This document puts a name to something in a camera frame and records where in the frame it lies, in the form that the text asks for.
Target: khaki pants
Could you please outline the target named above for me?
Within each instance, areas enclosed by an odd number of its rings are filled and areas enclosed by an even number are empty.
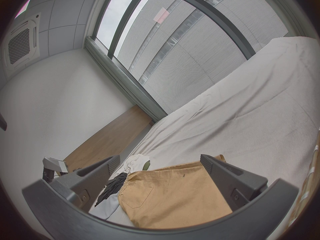
[[[140,228],[189,227],[232,213],[200,161],[131,173],[118,200]]]

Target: cloudy sky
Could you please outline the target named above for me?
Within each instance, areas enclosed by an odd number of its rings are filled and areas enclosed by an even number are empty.
[[[111,0],[103,16],[97,37],[108,49],[110,48],[110,44],[113,35],[118,27],[118,24],[131,1],[132,0]],[[148,0],[141,0],[137,8],[134,10],[119,40],[117,49],[114,54],[115,56],[118,55],[122,43],[128,31],[130,30],[131,25],[133,24],[135,18],[138,16],[140,10],[146,4],[147,1]]]

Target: brown wooden baseboard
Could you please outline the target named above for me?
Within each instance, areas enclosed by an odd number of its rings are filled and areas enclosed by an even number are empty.
[[[133,106],[68,155],[64,159],[68,170],[72,172],[120,154],[151,120],[138,105]]]

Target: white tape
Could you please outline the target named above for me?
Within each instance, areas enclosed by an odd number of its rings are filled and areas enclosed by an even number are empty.
[[[300,199],[300,202],[302,202],[304,199],[306,199],[309,196],[309,191],[307,191],[306,193],[304,193]]]
[[[309,172],[308,172],[308,176],[307,177],[309,177],[310,174],[314,173],[315,169],[316,169],[315,167],[311,167]]]
[[[290,221],[289,226],[290,226],[292,223],[294,223],[294,221],[295,221],[296,219],[297,219],[297,218],[294,218],[292,221]]]

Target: black cloth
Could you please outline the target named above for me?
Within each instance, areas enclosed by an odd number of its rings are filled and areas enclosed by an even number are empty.
[[[98,201],[94,207],[96,207],[98,204],[102,202],[102,200],[107,199],[110,197],[110,195],[117,193],[121,187],[123,186],[123,183],[125,182],[128,174],[123,172],[120,173],[118,176],[115,178],[109,180],[106,184],[106,188],[102,192],[101,195],[98,197]]]

